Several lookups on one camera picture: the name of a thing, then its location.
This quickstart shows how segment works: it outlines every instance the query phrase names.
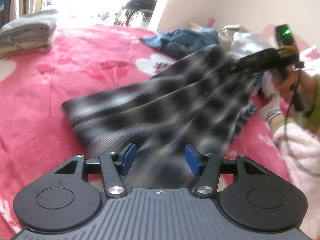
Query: person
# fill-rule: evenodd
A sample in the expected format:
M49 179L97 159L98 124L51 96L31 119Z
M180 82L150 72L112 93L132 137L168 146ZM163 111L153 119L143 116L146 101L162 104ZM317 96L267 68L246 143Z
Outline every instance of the person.
M299 89L303 89L313 105L305 114L303 127L280 110L281 97L290 103L292 85L297 84L299 72L288 75L283 83L266 72L262 78L262 91L270 102L260 109L260 115L270 127L273 140L288 168L291 183L307 197L308 211L300 229L310 238L320 236L320 76L309 76L301 71Z

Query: folded clothes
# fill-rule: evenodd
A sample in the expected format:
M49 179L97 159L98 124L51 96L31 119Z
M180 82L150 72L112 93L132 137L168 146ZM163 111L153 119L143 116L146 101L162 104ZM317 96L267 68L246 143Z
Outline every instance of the folded clothes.
M177 60L184 58L211 44L219 44L218 34L214 29L190 31L177 29L161 33L152 38L140 39L147 46L157 49Z
M0 29L0 56L25 51L49 50L57 27L58 10L23 15Z
M91 158L135 143L138 159L125 185L190 187L186 144L224 156L256 110L247 73L230 74L234 61L218 45L201 49L135 85L72 99L62 107Z

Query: black cable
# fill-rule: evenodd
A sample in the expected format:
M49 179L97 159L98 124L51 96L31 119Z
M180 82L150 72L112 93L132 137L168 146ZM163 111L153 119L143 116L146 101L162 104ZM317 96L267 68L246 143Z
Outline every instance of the black cable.
M297 93L297 90L298 90L298 85L300 84L300 79L301 79L301 69L299 69L299 75L298 75L298 80L297 80L297 84L296 86L294 87L294 91L293 93ZM308 168L304 167L298 160L297 158L294 156L292 150L291 150L291 147L289 145L289 140L288 140L288 134L287 134L287 122L288 122L288 117L289 117L289 111L292 107L292 104L293 104L293 96L292 96L292 99L291 99L291 102L289 104L289 107L288 107L288 110L287 110L287 113L285 114L285 118L284 118L284 139L286 141L286 146L287 146L287 150L288 150L288 155L294 160L295 164L297 165L297 167L304 171L305 173L308 173L310 174L311 176L314 176L314 177L320 177L320 173L316 173L316 172L313 172L313 171L310 171Z

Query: crosshair symbol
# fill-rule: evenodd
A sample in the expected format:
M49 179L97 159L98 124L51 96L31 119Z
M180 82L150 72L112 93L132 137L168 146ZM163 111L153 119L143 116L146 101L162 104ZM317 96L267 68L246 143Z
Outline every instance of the crosshair symbol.
M164 193L166 193L166 192L164 192L163 190L159 189L159 190L157 190L155 193L157 193L158 195L162 195L162 194L164 194Z

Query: gray ribbed plate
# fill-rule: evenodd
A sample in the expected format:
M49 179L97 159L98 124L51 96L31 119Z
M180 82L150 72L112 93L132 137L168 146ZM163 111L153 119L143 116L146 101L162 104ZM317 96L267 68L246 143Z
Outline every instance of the gray ribbed plate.
M193 197L186 188L135 188L107 201L89 224L58 235L27 230L16 240L307 240L298 229L260 234L230 223L209 199Z

